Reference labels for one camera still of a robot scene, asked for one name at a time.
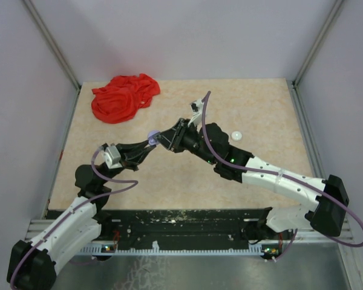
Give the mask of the purple earbud case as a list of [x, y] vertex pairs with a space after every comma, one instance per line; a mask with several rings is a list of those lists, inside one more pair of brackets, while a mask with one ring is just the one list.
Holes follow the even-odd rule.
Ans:
[[149, 133], [148, 133], [148, 136], [147, 136], [147, 139], [148, 139], [148, 144], [150, 146], [157, 146], [159, 145], [159, 142], [157, 141], [156, 139], [156, 136], [160, 133], [159, 130], [151, 130]]

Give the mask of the white earbud case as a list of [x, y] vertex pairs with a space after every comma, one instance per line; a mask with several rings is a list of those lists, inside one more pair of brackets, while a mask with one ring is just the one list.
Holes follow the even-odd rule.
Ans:
[[243, 138], [243, 134], [240, 131], [233, 131], [231, 133], [231, 138], [233, 141], [240, 141]]

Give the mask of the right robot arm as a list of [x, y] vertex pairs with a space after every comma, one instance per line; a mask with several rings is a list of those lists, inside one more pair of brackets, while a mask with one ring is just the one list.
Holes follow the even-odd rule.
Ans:
[[172, 128], [154, 134], [153, 139], [174, 153], [187, 150], [205, 160], [224, 179], [257, 185], [296, 200], [296, 206], [267, 210], [258, 224], [263, 238], [272, 239], [282, 231], [305, 228], [330, 237], [341, 234], [345, 219], [342, 207], [349, 204], [341, 178], [312, 178], [269, 164], [231, 145], [228, 134], [216, 123], [197, 129], [188, 119], [181, 118]]

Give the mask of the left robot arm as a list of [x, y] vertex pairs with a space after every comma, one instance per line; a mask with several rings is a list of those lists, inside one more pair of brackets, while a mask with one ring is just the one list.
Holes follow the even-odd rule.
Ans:
[[78, 196], [46, 229], [30, 241], [19, 240], [11, 249], [7, 281], [11, 289], [51, 289], [70, 260], [92, 240], [110, 238], [111, 218], [102, 212], [114, 192], [105, 183], [121, 183], [122, 193], [135, 187], [136, 180], [118, 180], [123, 170], [136, 171], [155, 141], [133, 144], [104, 144], [96, 149], [89, 164], [75, 172]]

